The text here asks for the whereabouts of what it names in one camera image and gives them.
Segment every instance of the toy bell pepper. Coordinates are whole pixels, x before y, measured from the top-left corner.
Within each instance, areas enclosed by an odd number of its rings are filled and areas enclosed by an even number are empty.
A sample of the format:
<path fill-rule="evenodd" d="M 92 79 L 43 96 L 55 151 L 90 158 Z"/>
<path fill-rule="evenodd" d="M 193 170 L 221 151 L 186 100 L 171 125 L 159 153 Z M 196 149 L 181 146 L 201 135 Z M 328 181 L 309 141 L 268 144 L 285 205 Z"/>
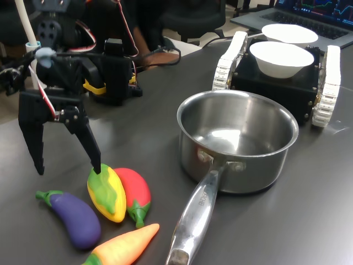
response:
<path fill-rule="evenodd" d="M 144 226 L 143 220 L 151 206 L 151 192 L 146 181 L 134 170 L 116 168 L 126 194 L 126 207 L 129 216 L 136 222 L 136 228 Z"/>
<path fill-rule="evenodd" d="M 121 222 L 125 217 L 126 196 L 117 174 L 105 164 L 101 164 L 101 173 L 92 169 L 87 188 L 94 206 L 109 220 Z"/>

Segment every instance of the toy vegetable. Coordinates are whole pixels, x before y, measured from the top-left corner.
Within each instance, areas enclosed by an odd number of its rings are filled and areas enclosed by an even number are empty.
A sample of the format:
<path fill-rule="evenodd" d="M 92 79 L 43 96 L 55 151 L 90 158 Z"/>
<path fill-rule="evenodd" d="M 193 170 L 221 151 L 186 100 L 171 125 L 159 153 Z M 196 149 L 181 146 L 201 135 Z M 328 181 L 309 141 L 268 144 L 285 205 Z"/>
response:
<path fill-rule="evenodd" d="M 148 185 L 134 170 L 116 168 L 114 171 L 119 176 L 125 190 L 127 212 L 136 222 L 136 228 L 142 228 L 144 226 L 143 219 L 151 205 L 151 192 Z"/>
<path fill-rule="evenodd" d="M 126 212 L 126 197 L 124 188 L 117 174 L 105 164 L 101 164 L 101 173 L 92 169 L 87 188 L 94 206 L 109 220 L 121 222 Z"/>
<path fill-rule="evenodd" d="M 85 250 L 98 242 L 100 223 L 87 203 L 59 190 L 38 191 L 35 197 L 44 200 L 61 218 L 76 248 Z"/>
<path fill-rule="evenodd" d="M 96 247 L 83 265 L 130 265 L 159 230 L 158 224 L 114 237 Z"/>

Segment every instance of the white bowl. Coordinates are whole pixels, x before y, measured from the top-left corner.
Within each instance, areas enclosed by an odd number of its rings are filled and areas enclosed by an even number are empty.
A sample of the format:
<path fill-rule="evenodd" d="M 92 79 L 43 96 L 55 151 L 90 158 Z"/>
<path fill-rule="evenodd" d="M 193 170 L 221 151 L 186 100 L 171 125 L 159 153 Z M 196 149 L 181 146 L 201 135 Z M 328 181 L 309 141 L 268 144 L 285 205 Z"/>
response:
<path fill-rule="evenodd" d="M 260 71 L 275 78 L 290 78 L 314 62 L 314 56 L 293 44 L 262 41 L 250 46 Z"/>
<path fill-rule="evenodd" d="M 264 26 L 263 34 L 269 41 L 281 41 L 305 48 L 318 40 L 318 35 L 302 26 L 291 24 L 271 24 Z"/>

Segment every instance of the pan rim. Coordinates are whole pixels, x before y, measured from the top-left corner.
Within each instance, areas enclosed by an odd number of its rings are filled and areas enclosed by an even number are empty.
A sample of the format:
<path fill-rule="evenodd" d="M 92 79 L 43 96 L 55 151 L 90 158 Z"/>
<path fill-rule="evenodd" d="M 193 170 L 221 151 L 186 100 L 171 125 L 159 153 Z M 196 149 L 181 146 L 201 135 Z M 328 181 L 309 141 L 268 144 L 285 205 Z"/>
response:
<path fill-rule="evenodd" d="M 259 98 L 259 99 L 262 99 L 262 100 L 265 100 L 271 104 L 273 104 L 274 106 L 278 107 L 279 109 L 281 109 L 286 115 L 288 115 L 290 118 L 291 118 L 291 124 L 292 124 L 292 127 L 293 127 L 293 135 L 292 135 L 292 139 L 289 141 L 289 143 L 287 143 L 287 145 L 285 145 L 284 147 L 274 151 L 274 152 L 271 152 L 271 153 L 264 153 L 264 154 L 261 154 L 261 155 L 235 155 L 233 153 L 227 153 L 227 152 L 220 152 L 220 151 L 215 151 L 211 148 L 209 148 L 208 146 L 202 144 L 201 142 L 195 140 L 195 138 L 193 138 L 184 128 L 182 122 L 181 122 L 181 114 L 183 113 L 183 110 L 186 108 L 186 106 L 188 104 L 190 104 L 190 102 L 196 100 L 196 98 L 200 98 L 204 95 L 207 95 L 207 94 L 213 94 L 213 93 L 219 93 L 219 94 L 236 94 L 236 95 L 239 95 L 239 96 L 243 96 L 243 97 L 255 97 L 255 98 Z M 178 108 L 178 111 L 176 112 L 176 119 L 178 121 L 178 124 L 179 124 L 179 127 L 181 128 L 181 130 L 183 131 L 183 133 L 185 135 L 187 135 L 189 137 L 190 140 L 192 140 L 194 143 L 202 146 L 203 148 L 207 149 L 207 150 L 210 150 L 212 152 L 215 152 L 215 153 L 218 153 L 220 155 L 225 155 L 225 156 L 233 156 L 233 157 L 244 157 L 244 158 L 251 158 L 251 157 L 267 157 L 267 156 L 273 156 L 277 153 L 281 153 L 285 150 L 287 150 L 289 147 L 291 147 L 295 141 L 297 140 L 298 138 L 298 135 L 299 135 L 299 126 L 298 126 L 298 122 L 297 120 L 294 118 L 294 116 L 285 108 L 283 107 L 281 104 L 275 102 L 274 100 L 272 99 L 269 99 L 267 97 L 263 97 L 261 95 L 258 95 L 258 94 L 254 94 L 254 93 L 250 93 L 250 92 L 244 92 L 244 91 L 235 91 L 235 90 L 215 90 L 215 91 L 205 91 L 205 92 L 201 92 L 201 93 L 198 93 L 198 94 L 195 94 L 189 98 L 187 98 L 186 100 L 184 100 L 181 105 L 179 106 Z"/>

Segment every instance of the yellow bracket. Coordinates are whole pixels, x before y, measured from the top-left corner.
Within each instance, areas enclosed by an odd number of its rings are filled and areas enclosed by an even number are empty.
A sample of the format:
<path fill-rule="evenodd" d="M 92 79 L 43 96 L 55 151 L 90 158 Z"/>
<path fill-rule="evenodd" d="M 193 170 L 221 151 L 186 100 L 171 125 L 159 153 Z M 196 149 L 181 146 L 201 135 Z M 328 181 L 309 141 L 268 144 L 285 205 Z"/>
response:
<path fill-rule="evenodd" d="M 135 74 L 133 74 L 133 77 L 130 79 L 129 84 L 133 84 L 135 82 L 136 82 L 136 78 L 135 78 Z M 96 95 L 102 95 L 102 94 L 105 94 L 106 92 L 106 87 L 95 88 L 91 86 L 86 79 L 84 80 L 83 87 Z"/>

